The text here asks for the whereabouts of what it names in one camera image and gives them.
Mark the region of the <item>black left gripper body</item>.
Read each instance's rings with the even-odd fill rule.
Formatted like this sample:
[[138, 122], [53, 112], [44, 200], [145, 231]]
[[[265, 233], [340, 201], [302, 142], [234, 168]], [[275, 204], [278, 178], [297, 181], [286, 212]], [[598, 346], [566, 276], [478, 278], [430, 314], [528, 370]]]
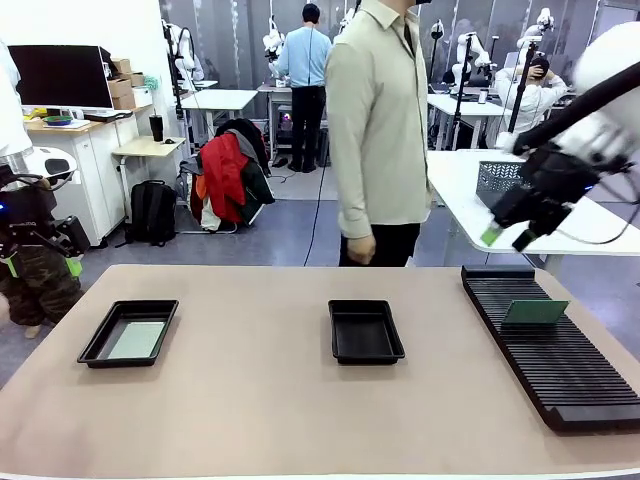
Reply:
[[1, 192], [1, 241], [8, 245], [37, 244], [55, 236], [51, 211], [56, 206], [52, 192], [21, 188]]

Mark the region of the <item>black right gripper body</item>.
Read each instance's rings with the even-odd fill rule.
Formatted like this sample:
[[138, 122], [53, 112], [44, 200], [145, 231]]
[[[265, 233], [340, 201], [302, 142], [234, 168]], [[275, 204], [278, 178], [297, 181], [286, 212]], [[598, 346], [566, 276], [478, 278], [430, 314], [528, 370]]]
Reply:
[[535, 150], [521, 165], [520, 179], [492, 206], [498, 225], [561, 223], [600, 180], [599, 172], [556, 147]]

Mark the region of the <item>person's right hand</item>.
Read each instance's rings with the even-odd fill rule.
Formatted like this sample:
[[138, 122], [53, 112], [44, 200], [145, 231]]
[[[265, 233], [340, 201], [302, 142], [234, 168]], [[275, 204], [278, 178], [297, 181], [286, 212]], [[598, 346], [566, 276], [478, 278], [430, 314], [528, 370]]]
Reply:
[[376, 251], [375, 237], [370, 234], [361, 238], [349, 238], [346, 241], [347, 256], [360, 265], [369, 265]]

